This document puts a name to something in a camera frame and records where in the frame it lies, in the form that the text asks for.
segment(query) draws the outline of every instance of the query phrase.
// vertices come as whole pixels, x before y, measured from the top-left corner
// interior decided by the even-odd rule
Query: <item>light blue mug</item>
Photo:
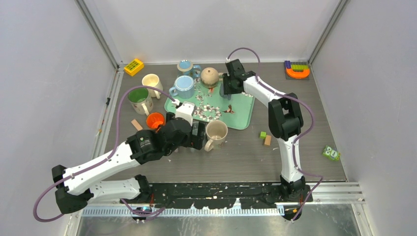
[[[189,60],[182,60],[177,64],[177,70],[178,70],[178,76],[188,75],[195,79],[195,78],[200,77],[201,66],[194,65]]]
[[[188,75],[179,76],[169,92],[174,97],[179,96],[182,99],[191,98],[194,95],[194,79]]]

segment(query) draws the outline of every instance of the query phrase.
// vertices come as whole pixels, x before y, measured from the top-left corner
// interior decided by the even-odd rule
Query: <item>orange cup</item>
[[[151,113],[146,118],[146,125],[151,129],[157,129],[160,125],[165,125],[165,117],[159,112]]]

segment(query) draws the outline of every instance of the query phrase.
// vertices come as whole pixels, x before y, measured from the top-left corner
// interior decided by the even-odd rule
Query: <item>small green cube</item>
[[[265,139],[267,137],[267,133],[266,132],[264,132],[264,131],[262,131],[261,132],[261,135],[259,136],[259,138],[261,138],[261,139]]]

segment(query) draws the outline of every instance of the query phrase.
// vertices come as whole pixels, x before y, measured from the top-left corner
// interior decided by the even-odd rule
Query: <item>green cup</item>
[[[146,88],[132,90],[127,95],[127,99],[138,114],[149,116],[149,112],[153,109],[152,98]]]

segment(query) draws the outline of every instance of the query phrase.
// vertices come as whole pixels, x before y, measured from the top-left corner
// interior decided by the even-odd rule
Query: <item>metal floor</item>
[[[213,67],[219,72],[227,71],[223,63],[201,64],[201,66],[202,68]],[[244,63],[244,66],[246,71],[258,72],[266,83],[277,90],[294,92],[314,111],[316,126],[300,140],[299,145],[303,170],[324,175],[326,181],[346,180],[341,162],[330,161],[322,156],[325,145],[334,147],[335,144],[314,80],[286,80],[283,63],[261,63],[259,71],[256,63]],[[142,78],[150,73],[158,75],[164,91],[168,91],[176,78],[176,65],[145,65],[144,69],[134,77],[125,73],[118,99],[130,87],[141,85]],[[165,114],[166,98],[161,97],[160,100],[153,98],[152,100],[154,102],[152,112]],[[302,130],[306,130],[311,124],[311,118],[306,109],[301,107],[301,111],[304,118]],[[113,148],[115,141],[115,115],[106,144],[106,152]],[[281,159],[278,142],[272,139],[271,146],[265,147],[263,140],[259,139],[261,131],[270,134],[267,115],[267,108],[255,100],[249,127],[245,130],[229,129],[227,143],[222,150],[191,152],[190,149],[181,148],[178,153],[119,172],[108,180],[127,179],[142,174],[148,178],[149,182],[279,181]],[[146,116],[137,114],[126,99],[121,109],[120,142],[136,132],[130,123],[133,119],[146,128]],[[307,181],[318,180],[311,177],[306,177],[306,179]]]

